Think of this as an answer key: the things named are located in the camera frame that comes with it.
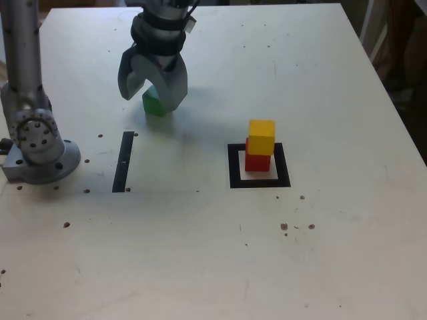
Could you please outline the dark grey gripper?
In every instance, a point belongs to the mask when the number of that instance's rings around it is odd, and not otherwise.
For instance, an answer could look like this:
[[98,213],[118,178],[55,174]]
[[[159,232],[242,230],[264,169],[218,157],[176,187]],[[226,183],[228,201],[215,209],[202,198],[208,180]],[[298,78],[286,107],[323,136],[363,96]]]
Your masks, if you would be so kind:
[[148,113],[171,113],[187,95],[187,70],[179,51],[133,45],[121,56],[117,82],[129,101],[144,85],[142,100]]

